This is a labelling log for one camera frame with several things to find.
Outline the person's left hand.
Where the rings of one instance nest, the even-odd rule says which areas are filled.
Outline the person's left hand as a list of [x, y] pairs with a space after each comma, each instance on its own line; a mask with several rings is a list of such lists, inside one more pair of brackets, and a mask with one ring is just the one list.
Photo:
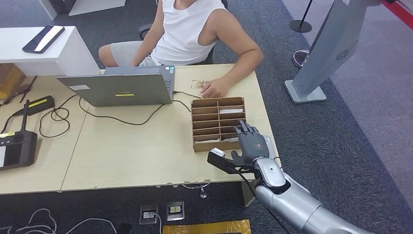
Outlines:
[[201, 90], [202, 98], [224, 98], [233, 83], [226, 78], [217, 78], [208, 81]]

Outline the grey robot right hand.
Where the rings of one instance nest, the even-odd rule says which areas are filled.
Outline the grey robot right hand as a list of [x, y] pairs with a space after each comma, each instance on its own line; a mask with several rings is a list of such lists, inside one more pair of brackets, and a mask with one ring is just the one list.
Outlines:
[[239, 120], [240, 126], [234, 126], [242, 154], [231, 151], [231, 157], [241, 165], [253, 164], [259, 158], [270, 158], [270, 152], [263, 135], [256, 127], [250, 126], [244, 120]]

